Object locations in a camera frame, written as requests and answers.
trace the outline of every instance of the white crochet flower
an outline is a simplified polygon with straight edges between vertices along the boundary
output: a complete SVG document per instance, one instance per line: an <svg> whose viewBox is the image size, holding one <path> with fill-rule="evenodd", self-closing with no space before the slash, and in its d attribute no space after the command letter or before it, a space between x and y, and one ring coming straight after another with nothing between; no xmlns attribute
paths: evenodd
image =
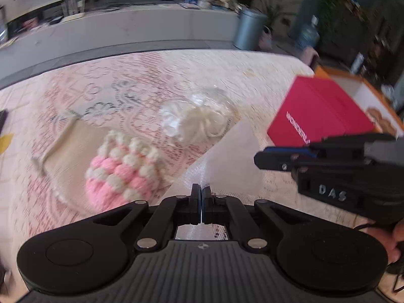
<svg viewBox="0 0 404 303"><path fill-rule="evenodd" d="M131 143L131 137L128 136L127 134L119 132L116 135L116 142L117 142L117 144L120 144L121 146L128 146Z"/></svg>
<svg viewBox="0 0 404 303"><path fill-rule="evenodd" d="M167 169L165 167L159 169L158 173L160 175L161 180L164 180L164 181L169 182L169 183L174 182L174 178L168 174Z"/></svg>
<svg viewBox="0 0 404 303"><path fill-rule="evenodd" d="M157 172L154 164L145 164L139 169L139 175L150 182L157 180Z"/></svg>
<svg viewBox="0 0 404 303"><path fill-rule="evenodd" d="M98 181L106 181L108 178L108 173L107 171L105 171L102 167L100 168L96 168L93 172L92 172L92 177Z"/></svg>
<svg viewBox="0 0 404 303"><path fill-rule="evenodd" d="M129 149L133 153L139 153L143 150L143 148L145 148L147 146L148 146L148 144L139 140L138 138L132 138L132 140L129 144Z"/></svg>
<svg viewBox="0 0 404 303"><path fill-rule="evenodd" d="M101 156L103 158L107 158L109 152L110 152L110 149L108 147L108 144L102 144L97 150L98 156Z"/></svg>
<svg viewBox="0 0 404 303"><path fill-rule="evenodd" d="M125 182L116 174L110 174L107 178L107 183L117 193L123 193L126 188Z"/></svg>
<svg viewBox="0 0 404 303"><path fill-rule="evenodd" d="M104 143L115 143L116 141L116 131L115 130L110 130L108 134L104 138Z"/></svg>
<svg viewBox="0 0 404 303"><path fill-rule="evenodd" d="M87 171L86 171L86 176L85 176L85 178L86 179L90 179L90 178L92 178L93 177L93 175L92 175L92 172L94 171L94 169L90 166L88 169L87 169Z"/></svg>
<svg viewBox="0 0 404 303"><path fill-rule="evenodd" d="M150 152L150 146L144 146L139 152L142 156L146 157Z"/></svg>
<svg viewBox="0 0 404 303"><path fill-rule="evenodd" d="M115 147L110 151L110 157L114 160L122 161L122 158L125 156L126 151L120 149L119 147Z"/></svg>
<svg viewBox="0 0 404 303"><path fill-rule="evenodd" d="M122 158L122 163L130 165L134 171L137 171L143 165L143 159L134 154L127 154Z"/></svg>
<svg viewBox="0 0 404 303"><path fill-rule="evenodd" d="M133 188L126 188L122 195L124 199L129 201L142 199L141 194L136 189Z"/></svg>
<svg viewBox="0 0 404 303"><path fill-rule="evenodd" d="M147 159L150 160L153 163L156 163L161 159L160 153L156 147L151 146L150 151L147 154Z"/></svg>

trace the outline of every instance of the pink and white crochet item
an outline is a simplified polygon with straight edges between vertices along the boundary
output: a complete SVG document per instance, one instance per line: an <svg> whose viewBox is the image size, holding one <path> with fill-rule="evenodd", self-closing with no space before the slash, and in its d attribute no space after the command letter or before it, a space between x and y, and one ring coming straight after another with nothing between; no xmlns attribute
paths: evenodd
<svg viewBox="0 0 404 303"><path fill-rule="evenodd" d="M165 178L160 152L138 138L111 130L86 172L86 194L100 212L149 200Z"/></svg>

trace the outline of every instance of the black cable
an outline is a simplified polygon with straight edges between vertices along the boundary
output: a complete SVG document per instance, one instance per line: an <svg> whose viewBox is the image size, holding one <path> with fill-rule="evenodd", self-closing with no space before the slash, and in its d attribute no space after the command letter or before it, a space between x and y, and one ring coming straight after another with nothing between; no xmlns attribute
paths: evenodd
<svg viewBox="0 0 404 303"><path fill-rule="evenodd" d="M379 288L376 288L374 290L377 294L379 294L382 298L386 300L386 302L392 302L392 303L400 303L397 300L393 300L391 297L388 297L384 292L382 292Z"/></svg>
<svg viewBox="0 0 404 303"><path fill-rule="evenodd" d="M377 224L366 223L366 224L361 224L359 226L356 226L354 228L354 230L362 230L362 229L366 229L366 228L378 228L378 226L377 226Z"/></svg>
<svg viewBox="0 0 404 303"><path fill-rule="evenodd" d="M400 271L399 271L399 273L397 274L397 276L395 278L395 282L394 282L393 289L392 289L393 293L399 293L404 289L404 286L401 286L400 288L395 289L395 287L397 286L397 283L398 283L398 280L399 280L400 276L402 276L402 273L403 273L403 267L400 268Z"/></svg>

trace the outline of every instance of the red box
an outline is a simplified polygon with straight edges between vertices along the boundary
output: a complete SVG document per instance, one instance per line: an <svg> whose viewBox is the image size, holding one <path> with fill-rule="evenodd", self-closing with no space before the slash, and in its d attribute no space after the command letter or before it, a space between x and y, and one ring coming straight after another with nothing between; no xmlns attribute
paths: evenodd
<svg viewBox="0 0 404 303"><path fill-rule="evenodd" d="M298 76L268 135L276 146L302 146L328 136L372 131L373 123L333 80Z"/></svg>

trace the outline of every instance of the metal screw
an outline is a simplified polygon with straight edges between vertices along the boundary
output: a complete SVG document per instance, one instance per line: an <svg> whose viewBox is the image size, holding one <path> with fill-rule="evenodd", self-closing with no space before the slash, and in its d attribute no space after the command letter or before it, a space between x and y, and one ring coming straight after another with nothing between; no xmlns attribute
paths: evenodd
<svg viewBox="0 0 404 303"><path fill-rule="evenodd" d="M153 248L157 245L157 242L153 238L142 238L136 243L140 248Z"/></svg>
<svg viewBox="0 0 404 303"><path fill-rule="evenodd" d="M266 247L268 243L262 238L252 238L247 242L247 245L251 248L260 249Z"/></svg>

